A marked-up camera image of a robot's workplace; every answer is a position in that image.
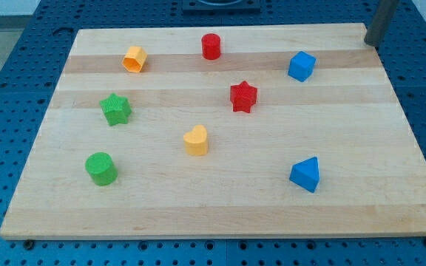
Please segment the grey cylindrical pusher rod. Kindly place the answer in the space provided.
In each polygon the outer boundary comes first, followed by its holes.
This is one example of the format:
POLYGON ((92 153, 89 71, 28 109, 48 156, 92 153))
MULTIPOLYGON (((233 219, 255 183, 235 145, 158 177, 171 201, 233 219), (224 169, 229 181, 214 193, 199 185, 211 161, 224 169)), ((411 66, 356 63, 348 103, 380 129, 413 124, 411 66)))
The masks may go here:
POLYGON ((385 33, 396 12, 399 0, 380 0, 367 29, 364 42, 371 47, 378 47, 385 37, 385 33))

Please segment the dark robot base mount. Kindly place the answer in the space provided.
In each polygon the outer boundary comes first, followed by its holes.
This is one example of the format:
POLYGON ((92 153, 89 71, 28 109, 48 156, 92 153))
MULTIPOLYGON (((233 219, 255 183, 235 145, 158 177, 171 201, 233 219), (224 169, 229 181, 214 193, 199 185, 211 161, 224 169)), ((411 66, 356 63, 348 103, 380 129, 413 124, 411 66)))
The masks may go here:
POLYGON ((182 0, 184 13, 259 11, 261 0, 182 0))

